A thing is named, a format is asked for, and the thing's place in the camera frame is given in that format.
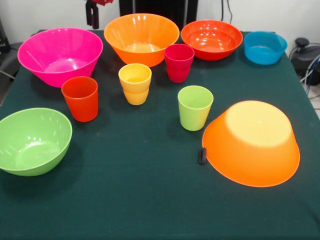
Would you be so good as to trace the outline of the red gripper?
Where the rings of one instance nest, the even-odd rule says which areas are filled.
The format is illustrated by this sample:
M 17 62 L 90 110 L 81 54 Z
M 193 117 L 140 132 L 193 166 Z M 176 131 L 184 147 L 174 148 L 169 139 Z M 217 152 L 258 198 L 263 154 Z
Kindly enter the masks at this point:
M 93 29 L 99 28 L 99 8 L 97 4 L 105 6 L 108 3 L 112 3 L 113 0 L 86 0 L 85 12 L 86 22 Z

